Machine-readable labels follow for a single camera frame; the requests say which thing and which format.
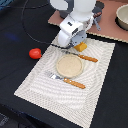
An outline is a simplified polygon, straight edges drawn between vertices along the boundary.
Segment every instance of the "tomato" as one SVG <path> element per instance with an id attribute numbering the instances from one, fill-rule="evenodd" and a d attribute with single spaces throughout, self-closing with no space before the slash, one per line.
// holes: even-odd
<path id="1" fill-rule="evenodd" d="M 34 49 L 31 49 L 29 51 L 29 56 L 32 58 L 32 59 L 39 59 L 41 58 L 41 50 L 39 48 L 34 48 Z"/>

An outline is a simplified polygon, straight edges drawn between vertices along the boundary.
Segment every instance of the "sponge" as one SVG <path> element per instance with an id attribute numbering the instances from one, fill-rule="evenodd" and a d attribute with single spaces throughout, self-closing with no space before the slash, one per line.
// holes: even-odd
<path id="1" fill-rule="evenodd" d="M 82 52 L 84 49 L 87 48 L 87 45 L 84 42 L 81 42 L 80 44 L 76 45 L 74 48 L 77 51 Z"/>

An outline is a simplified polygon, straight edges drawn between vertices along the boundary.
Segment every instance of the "white cloth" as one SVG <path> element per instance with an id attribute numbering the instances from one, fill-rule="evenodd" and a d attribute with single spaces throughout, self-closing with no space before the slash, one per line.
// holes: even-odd
<path id="1" fill-rule="evenodd" d="M 84 84 L 85 89 L 45 75 L 47 70 L 59 75 L 55 64 L 64 55 L 60 49 L 50 46 L 14 95 L 83 128 L 89 128 L 115 44 L 89 38 L 84 42 L 87 44 L 87 49 L 80 54 L 98 59 L 97 63 L 83 60 L 85 65 L 83 73 L 72 79 Z M 69 51 L 78 53 L 74 48 Z"/>

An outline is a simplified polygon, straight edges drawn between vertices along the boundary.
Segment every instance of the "beige plate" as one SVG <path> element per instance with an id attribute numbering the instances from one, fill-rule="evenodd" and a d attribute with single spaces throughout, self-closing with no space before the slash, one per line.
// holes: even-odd
<path id="1" fill-rule="evenodd" d="M 57 71 L 66 78 L 80 75 L 83 71 L 84 61 L 76 55 L 68 54 L 62 56 L 56 63 Z"/>

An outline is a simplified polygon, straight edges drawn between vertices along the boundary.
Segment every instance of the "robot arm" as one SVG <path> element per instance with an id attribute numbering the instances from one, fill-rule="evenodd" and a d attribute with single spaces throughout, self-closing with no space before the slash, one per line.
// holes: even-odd
<path id="1" fill-rule="evenodd" d="M 92 10 L 96 0 L 48 0 L 56 10 L 68 12 L 68 16 L 60 24 L 58 44 L 71 48 L 81 43 L 86 37 L 86 31 L 93 23 Z"/>

